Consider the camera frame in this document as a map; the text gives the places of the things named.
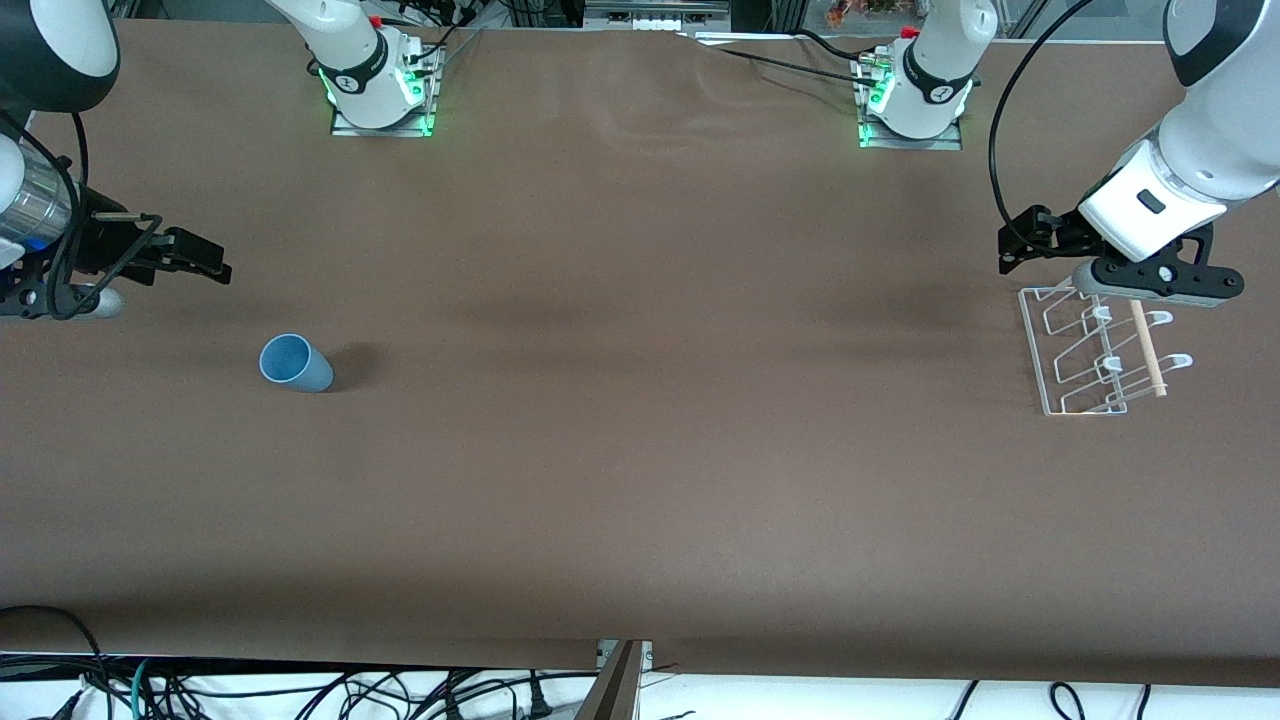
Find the white floor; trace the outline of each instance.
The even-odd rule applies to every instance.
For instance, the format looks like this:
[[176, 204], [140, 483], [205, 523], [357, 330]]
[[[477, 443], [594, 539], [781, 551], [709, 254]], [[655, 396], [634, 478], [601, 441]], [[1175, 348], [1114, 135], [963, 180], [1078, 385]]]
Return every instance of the white floor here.
[[[381, 674], [370, 674], [376, 682]], [[481, 678], [524, 678], [525, 671], [486, 673]], [[192, 689], [255, 692], [276, 688], [323, 685], [328, 674], [251, 675], [198, 678]], [[413, 694], [421, 694], [444, 678], [443, 673], [412, 673], [402, 676]], [[572, 717], [572, 706], [586, 696], [590, 679], [543, 683], [547, 701], [563, 707], [553, 720]], [[639, 720], [667, 720], [692, 711], [689, 720], [947, 720], [965, 687], [952, 680], [859, 680], [824, 678], [748, 678], [719, 675], [645, 675], [640, 693]], [[78, 689], [77, 682], [0, 683], [0, 720], [49, 717]], [[1138, 705], [1138, 685], [1074, 685], [1089, 720], [1129, 720]], [[964, 720], [1059, 720], [1048, 703], [1047, 683], [984, 682], [978, 685]], [[251, 700], [204, 698], [214, 720], [293, 720], [312, 693]], [[312, 720], [334, 720], [344, 693], [330, 694]], [[517, 688], [521, 716], [529, 708], [527, 685]], [[462, 706], [466, 720], [507, 720], [511, 694], [494, 692]], [[403, 705], [399, 707], [403, 714]], [[105, 698], [88, 692], [74, 720], [102, 719]], [[116, 703], [120, 720], [129, 710]], [[1280, 719], [1280, 691], [1236, 688], [1192, 688], [1157, 685], [1147, 706], [1146, 720], [1170, 719]], [[392, 710], [361, 703], [351, 720], [396, 720]]]

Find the brown tabletop surface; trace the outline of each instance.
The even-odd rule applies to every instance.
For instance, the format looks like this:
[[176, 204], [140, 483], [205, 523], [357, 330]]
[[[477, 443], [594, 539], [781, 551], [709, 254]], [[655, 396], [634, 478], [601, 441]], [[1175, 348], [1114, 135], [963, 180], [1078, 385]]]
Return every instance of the brown tabletop surface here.
[[[413, 141], [330, 137], [287, 26], [119, 33], [91, 184], [234, 282], [0, 327], [0, 601], [118, 652], [1280, 684], [1280, 205], [1219, 224], [1249, 290], [1175, 310], [1170, 397], [1042, 416], [1016, 290], [1073, 264], [996, 273], [986, 176], [1025, 45], [963, 152], [906, 152], [841, 82], [675, 35], [485, 32]], [[1069, 210], [1179, 97], [1158, 45], [1047, 47], [1010, 210]], [[282, 332], [333, 392], [259, 375]]]

